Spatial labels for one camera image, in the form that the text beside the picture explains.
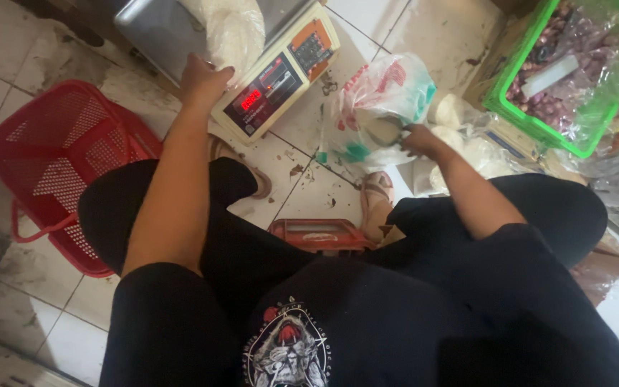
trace person's arm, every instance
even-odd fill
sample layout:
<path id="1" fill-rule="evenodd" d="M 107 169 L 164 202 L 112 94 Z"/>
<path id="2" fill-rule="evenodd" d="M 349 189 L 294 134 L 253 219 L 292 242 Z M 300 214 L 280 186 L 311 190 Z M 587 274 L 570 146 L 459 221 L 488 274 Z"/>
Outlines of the person's arm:
<path id="1" fill-rule="evenodd" d="M 190 55 L 183 73 L 183 108 L 164 142 L 128 242 L 122 275 L 155 262 L 176 263 L 198 275 L 209 219 L 207 121 L 233 68 L 219 72 Z"/>
<path id="2" fill-rule="evenodd" d="M 403 150 L 438 164 L 455 210 L 474 239 L 484 239 L 505 224 L 527 223 L 500 191 L 429 129 L 423 125 L 409 125 L 406 129 L 411 134 L 403 140 Z"/>

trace red plastic basket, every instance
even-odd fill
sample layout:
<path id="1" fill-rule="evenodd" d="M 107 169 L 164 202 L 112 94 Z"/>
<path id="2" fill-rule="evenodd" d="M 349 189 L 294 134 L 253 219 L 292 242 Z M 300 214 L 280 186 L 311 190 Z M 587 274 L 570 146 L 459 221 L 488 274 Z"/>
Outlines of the red plastic basket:
<path id="1" fill-rule="evenodd" d="M 93 85 L 65 81 L 0 125 L 0 180 L 13 192 L 11 232 L 49 240 L 83 274 L 112 274 L 82 234 L 78 199 L 96 178 L 126 163 L 159 158 L 162 144 L 131 111 Z M 40 228 L 21 237 L 18 210 Z"/>
<path id="2" fill-rule="evenodd" d="M 300 250 L 328 256 L 352 256 L 377 248 L 346 219 L 279 219 L 268 231 Z"/>

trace scale display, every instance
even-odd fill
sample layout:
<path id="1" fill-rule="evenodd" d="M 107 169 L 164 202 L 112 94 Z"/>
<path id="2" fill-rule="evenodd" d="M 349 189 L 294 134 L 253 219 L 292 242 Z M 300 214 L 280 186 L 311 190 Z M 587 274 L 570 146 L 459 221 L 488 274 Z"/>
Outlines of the scale display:
<path id="1" fill-rule="evenodd" d="M 281 52 L 226 106 L 224 113 L 252 137 L 301 85 L 302 80 Z"/>

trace foot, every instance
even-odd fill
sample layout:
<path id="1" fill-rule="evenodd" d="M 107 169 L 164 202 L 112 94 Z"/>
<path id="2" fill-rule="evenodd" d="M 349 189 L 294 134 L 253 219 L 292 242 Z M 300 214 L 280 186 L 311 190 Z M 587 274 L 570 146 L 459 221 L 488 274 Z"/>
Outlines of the foot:
<path id="1" fill-rule="evenodd" d="M 362 233 L 374 243 L 384 239 L 383 226 L 393 210 L 395 191 L 386 172 L 374 172 L 365 177 L 362 186 Z"/>
<path id="2" fill-rule="evenodd" d="M 253 174 L 254 180 L 257 181 L 257 192 L 255 192 L 251 196 L 251 198 L 263 199 L 269 196 L 269 194 L 271 193 L 271 179 L 269 179 L 269 176 L 267 176 L 259 169 L 253 168 L 248 165 L 248 163 L 246 163 L 242 157 L 238 156 L 238 154 L 235 153 L 235 149 L 233 149 L 230 145 L 226 143 L 226 141 L 220 139 L 219 137 L 213 134 L 208 134 L 207 141 L 207 148 L 209 149 L 209 161 L 214 161 L 220 157 L 228 157 L 232 158 L 238 163 L 245 165 Z"/>

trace green plastic crate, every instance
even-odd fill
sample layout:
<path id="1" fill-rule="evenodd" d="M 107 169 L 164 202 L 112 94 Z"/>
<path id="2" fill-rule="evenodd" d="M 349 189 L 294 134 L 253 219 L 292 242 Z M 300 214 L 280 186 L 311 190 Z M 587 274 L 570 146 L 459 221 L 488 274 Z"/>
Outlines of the green plastic crate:
<path id="1" fill-rule="evenodd" d="M 565 149 L 578 157 L 586 158 L 594 152 L 603 132 L 618 112 L 619 61 L 611 68 L 615 76 L 611 76 L 606 82 L 599 84 L 594 90 L 594 97 L 577 111 L 574 122 L 583 128 L 591 128 L 588 141 L 581 144 L 581 147 L 571 143 L 540 119 L 524 113 L 505 97 L 505 93 L 520 71 L 520 67 L 532 51 L 551 14 L 560 2 L 561 0 L 544 0 L 537 5 L 527 32 L 515 46 L 503 70 L 495 78 L 493 86 L 482 101 L 482 105 L 546 147 Z M 611 0 L 611 2 L 614 8 L 619 9 L 619 0 Z"/>

